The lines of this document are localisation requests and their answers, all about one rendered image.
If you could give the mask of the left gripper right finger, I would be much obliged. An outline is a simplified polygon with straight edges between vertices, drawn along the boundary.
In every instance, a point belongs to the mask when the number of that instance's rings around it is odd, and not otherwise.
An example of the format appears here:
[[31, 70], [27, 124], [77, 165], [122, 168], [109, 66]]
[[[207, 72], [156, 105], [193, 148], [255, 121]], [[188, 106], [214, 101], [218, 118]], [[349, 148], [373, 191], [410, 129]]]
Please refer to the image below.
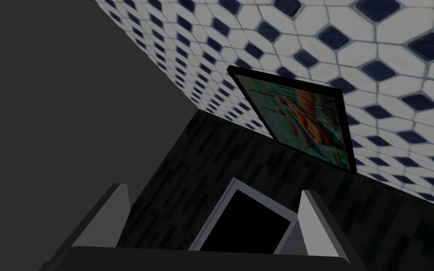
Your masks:
[[338, 257], [351, 263], [309, 190], [301, 193], [297, 216], [308, 255]]

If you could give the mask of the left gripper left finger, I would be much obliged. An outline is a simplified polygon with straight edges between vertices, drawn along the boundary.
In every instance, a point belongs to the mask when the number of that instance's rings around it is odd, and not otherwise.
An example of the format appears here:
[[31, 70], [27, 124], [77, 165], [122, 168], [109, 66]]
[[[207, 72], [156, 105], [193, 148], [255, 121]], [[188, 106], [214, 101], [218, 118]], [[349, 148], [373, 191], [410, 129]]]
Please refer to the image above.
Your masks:
[[128, 186], [113, 183], [64, 240], [61, 248], [116, 247], [129, 212]]

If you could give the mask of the grey framed black panel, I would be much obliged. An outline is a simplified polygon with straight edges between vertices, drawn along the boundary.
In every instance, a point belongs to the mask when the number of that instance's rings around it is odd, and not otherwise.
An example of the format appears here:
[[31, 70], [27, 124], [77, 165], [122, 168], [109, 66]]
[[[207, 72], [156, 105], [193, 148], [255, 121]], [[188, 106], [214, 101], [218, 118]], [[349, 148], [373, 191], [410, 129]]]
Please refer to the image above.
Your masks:
[[190, 251], [307, 255], [297, 213], [233, 178]]

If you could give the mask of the black framed colourful picture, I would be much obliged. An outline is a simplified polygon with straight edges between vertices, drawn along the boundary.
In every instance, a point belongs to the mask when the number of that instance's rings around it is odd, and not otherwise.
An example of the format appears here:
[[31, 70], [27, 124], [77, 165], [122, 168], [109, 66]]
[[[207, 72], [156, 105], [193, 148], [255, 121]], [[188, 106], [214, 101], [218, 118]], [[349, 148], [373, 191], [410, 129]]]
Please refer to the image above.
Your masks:
[[227, 72], [276, 143], [356, 174], [341, 89], [234, 65]]

